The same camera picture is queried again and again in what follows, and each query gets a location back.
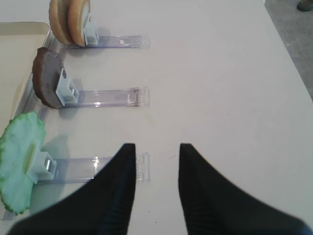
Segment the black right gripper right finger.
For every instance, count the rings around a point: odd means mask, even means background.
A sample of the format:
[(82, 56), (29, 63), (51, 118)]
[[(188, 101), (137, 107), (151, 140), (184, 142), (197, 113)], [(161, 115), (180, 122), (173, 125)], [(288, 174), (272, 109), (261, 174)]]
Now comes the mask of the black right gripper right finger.
[(189, 235), (311, 235), (302, 220), (247, 194), (189, 143), (179, 148), (178, 188)]

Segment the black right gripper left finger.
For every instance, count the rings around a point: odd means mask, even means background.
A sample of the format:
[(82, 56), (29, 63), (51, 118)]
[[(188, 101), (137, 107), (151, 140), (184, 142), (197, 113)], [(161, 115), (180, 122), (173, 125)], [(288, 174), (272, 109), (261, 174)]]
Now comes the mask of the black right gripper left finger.
[(10, 235), (125, 235), (136, 187), (136, 148), (124, 144), (88, 183), (17, 222)]

